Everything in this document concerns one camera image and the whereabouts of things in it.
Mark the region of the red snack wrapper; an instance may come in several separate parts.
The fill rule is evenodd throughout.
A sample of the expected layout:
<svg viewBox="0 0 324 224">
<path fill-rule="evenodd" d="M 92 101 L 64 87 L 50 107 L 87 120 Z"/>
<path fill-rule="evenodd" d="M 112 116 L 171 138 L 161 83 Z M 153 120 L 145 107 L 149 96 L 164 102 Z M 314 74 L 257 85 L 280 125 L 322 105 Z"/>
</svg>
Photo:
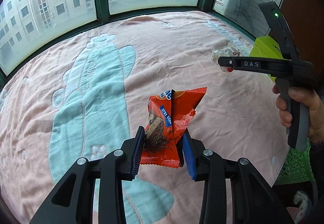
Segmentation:
<svg viewBox="0 0 324 224">
<path fill-rule="evenodd" d="M 149 97 L 141 164 L 183 166 L 182 137 L 206 92 L 206 87 L 185 91 L 171 89 Z"/>
</svg>

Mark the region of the lime green cardboard box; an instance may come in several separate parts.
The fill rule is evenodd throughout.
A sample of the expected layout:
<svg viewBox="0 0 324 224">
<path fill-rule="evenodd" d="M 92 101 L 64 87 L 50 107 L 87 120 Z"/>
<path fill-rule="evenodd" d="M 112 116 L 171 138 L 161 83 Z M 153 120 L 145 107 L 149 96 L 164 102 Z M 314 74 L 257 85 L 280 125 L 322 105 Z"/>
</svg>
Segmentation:
<svg viewBox="0 0 324 224">
<path fill-rule="evenodd" d="M 256 38 L 249 56 L 283 59 L 279 44 L 268 35 Z"/>
</svg>

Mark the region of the green plastic mesh basket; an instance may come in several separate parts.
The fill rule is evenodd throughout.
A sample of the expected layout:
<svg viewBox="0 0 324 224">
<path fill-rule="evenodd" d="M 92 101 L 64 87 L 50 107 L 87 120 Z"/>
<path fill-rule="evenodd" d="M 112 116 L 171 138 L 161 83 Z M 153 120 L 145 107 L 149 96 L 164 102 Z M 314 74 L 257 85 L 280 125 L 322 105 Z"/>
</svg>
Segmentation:
<svg viewBox="0 0 324 224">
<path fill-rule="evenodd" d="M 290 148 L 275 185 L 289 185 L 307 181 L 315 183 L 310 165 L 309 151 L 309 140 L 306 141 L 305 151 Z"/>
</svg>

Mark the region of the pink blanket teal pattern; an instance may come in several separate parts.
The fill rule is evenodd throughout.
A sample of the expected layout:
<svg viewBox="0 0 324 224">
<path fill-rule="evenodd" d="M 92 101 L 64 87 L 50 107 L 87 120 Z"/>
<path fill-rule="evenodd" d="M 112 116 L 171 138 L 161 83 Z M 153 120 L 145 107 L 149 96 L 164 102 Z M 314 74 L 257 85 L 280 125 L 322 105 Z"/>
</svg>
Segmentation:
<svg viewBox="0 0 324 224">
<path fill-rule="evenodd" d="M 28 223 L 80 157 L 103 158 L 148 124 L 148 99 L 207 88 L 188 125 L 223 158 L 248 158 L 272 185 L 288 154 L 272 80 L 223 72 L 212 54 L 252 42 L 203 12 L 138 16 L 42 52 L 1 91 L 1 195 Z"/>
</svg>

